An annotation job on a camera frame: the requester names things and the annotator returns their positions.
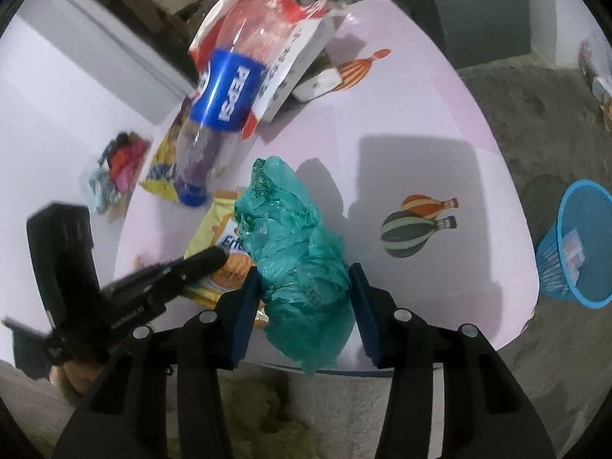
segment plastic bottle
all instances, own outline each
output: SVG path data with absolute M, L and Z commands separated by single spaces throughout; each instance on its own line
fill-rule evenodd
M 174 186 L 185 205 L 202 205 L 210 181 L 231 163 L 265 68 L 290 31 L 265 0 L 241 0 L 227 14 L 176 142 Z

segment red and white snack bag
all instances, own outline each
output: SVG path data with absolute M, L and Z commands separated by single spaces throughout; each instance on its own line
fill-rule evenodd
M 207 69 L 221 26 L 239 1 L 219 0 L 204 18 L 189 47 L 198 74 L 202 75 Z M 281 12 L 290 27 L 270 29 L 265 39 L 260 36 L 256 40 L 257 46 L 263 48 L 262 56 L 269 56 L 270 50 L 275 53 L 267 61 L 264 79 L 243 127 L 243 139 L 253 134 L 260 121 L 272 120 L 306 69 L 335 34 L 332 19 L 327 15 L 329 0 L 318 0 L 307 7 L 295 0 L 264 1 L 271 12 Z
M 565 267 L 575 285 L 579 278 L 579 268 L 585 259 L 582 241 L 576 228 L 563 237 L 562 250 L 562 259 L 565 261 Z

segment screw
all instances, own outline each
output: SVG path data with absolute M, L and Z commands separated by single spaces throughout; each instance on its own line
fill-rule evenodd
M 149 333 L 151 333 L 151 329 L 149 327 L 139 326 L 134 330 L 132 335 L 134 336 L 135 339 L 142 340 L 148 337 Z
M 408 322 L 412 319 L 412 313 L 408 309 L 397 309 L 393 313 L 393 317 L 398 321 Z
M 204 311 L 200 314 L 200 322 L 204 324 L 209 324 L 210 322 L 216 321 L 216 312 L 215 311 Z
M 464 324 L 461 326 L 461 333 L 471 339 L 475 339 L 478 336 L 478 328 L 473 324 Z

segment cookie package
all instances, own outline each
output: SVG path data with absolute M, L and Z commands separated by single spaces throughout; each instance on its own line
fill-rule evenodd
M 189 286 L 184 295 L 200 305 L 214 308 L 221 295 L 238 290 L 244 283 L 253 261 L 238 242 L 238 225 L 234 221 L 234 203 L 240 194 L 236 191 L 216 191 L 210 210 L 202 219 L 200 227 L 189 243 L 185 258 L 218 245 L 229 251 L 225 266 Z M 259 305 L 255 317 L 255 326 L 263 327 L 268 318 L 263 304 Z

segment white wall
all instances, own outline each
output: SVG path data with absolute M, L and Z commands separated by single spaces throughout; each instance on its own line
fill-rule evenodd
M 592 33 L 604 38 L 604 32 L 582 0 L 555 0 L 555 6 L 555 64 L 561 67 L 576 67 L 583 40 Z
M 582 0 L 529 0 L 531 43 L 559 67 L 576 67 L 580 44 L 591 33 L 604 36 Z
M 194 86 L 95 0 L 26 0 L 19 15 L 143 117 L 158 124 Z
M 529 0 L 529 9 L 531 44 L 554 63 L 557 47 L 555 0 Z
M 28 251 L 26 219 L 52 200 L 86 203 L 88 173 L 121 130 L 152 126 L 59 52 L 18 14 L 0 38 L 0 318 L 47 331 Z M 92 215 L 94 261 L 112 279 L 122 222 Z M 10 331 L 0 358 L 13 361 Z

